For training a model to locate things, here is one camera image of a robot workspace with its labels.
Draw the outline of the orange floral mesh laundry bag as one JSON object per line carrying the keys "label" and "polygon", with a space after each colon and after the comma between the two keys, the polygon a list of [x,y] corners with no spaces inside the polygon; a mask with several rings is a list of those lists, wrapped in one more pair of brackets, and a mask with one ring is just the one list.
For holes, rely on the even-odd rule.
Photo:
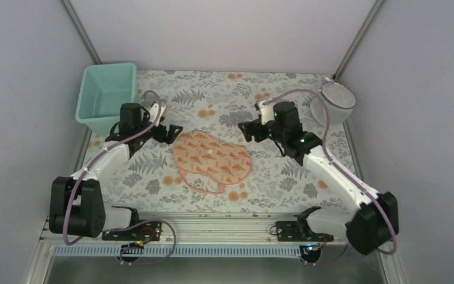
{"label": "orange floral mesh laundry bag", "polygon": [[[180,134],[173,147],[173,157],[183,182],[193,191],[221,195],[225,188],[242,182],[251,172],[252,158],[241,145],[222,141],[201,131]],[[208,176],[218,184],[216,192],[189,183],[187,174]]]}

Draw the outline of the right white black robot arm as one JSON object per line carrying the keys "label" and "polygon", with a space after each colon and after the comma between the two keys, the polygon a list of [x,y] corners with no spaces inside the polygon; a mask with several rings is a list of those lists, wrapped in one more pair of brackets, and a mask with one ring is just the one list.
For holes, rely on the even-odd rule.
{"label": "right white black robot arm", "polygon": [[328,234],[347,239],[358,253],[368,255],[394,239],[399,221],[398,200],[392,193],[378,192],[334,161],[323,140],[303,129],[293,102],[260,102],[255,107],[259,117],[238,124],[246,141],[273,141],[282,156],[294,159],[324,181],[352,213],[346,217],[321,206],[305,210],[296,226],[302,240]]}

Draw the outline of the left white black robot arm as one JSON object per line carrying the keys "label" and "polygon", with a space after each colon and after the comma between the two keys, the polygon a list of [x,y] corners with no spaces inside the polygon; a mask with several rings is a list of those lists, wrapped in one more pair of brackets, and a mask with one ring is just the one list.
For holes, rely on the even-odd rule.
{"label": "left white black robot arm", "polygon": [[178,125],[163,125],[167,105],[153,102],[121,105],[119,121],[110,129],[101,151],[83,168],[68,177],[57,177],[51,186],[48,226],[61,234],[67,245],[77,238],[97,237],[117,231],[132,240],[141,231],[137,212],[127,206],[110,205],[102,196],[102,185],[150,139],[172,144],[182,131]]}

